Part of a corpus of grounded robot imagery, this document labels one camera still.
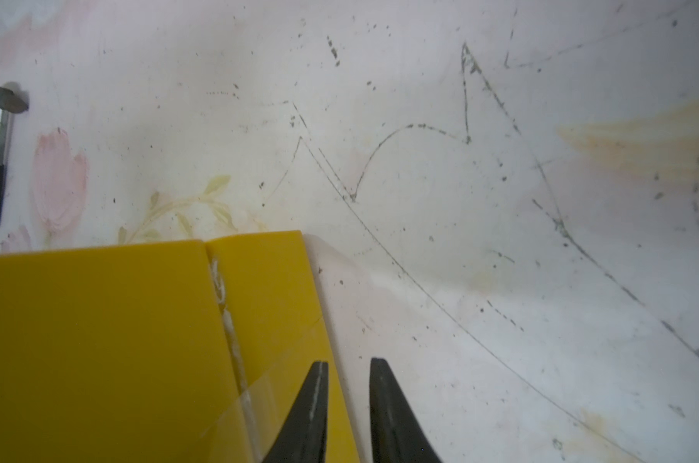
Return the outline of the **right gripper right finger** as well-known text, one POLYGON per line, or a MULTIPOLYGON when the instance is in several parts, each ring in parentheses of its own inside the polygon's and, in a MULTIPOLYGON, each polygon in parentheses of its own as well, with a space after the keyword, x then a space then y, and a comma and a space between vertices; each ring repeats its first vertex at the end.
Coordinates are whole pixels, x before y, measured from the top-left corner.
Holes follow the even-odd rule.
POLYGON ((385 359, 371 360, 369 399, 374 462, 441 462, 385 359))

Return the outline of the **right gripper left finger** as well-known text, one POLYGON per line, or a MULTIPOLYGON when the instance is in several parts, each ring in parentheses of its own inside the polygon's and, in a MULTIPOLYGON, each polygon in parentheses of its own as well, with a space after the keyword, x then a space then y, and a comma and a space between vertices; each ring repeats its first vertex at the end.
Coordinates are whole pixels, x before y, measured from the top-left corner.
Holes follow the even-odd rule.
POLYGON ((264 463, 325 463, 328 443, 328 362, 314 362, 264 463))

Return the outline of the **yellow drawer cabinet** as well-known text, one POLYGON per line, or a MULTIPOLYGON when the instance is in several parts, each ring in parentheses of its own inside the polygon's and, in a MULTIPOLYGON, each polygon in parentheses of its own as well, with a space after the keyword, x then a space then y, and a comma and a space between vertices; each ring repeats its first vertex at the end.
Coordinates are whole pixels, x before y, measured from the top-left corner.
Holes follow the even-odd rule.
POLYGON ((299 231, 0 255, 0 462, 359 459, 299 231))

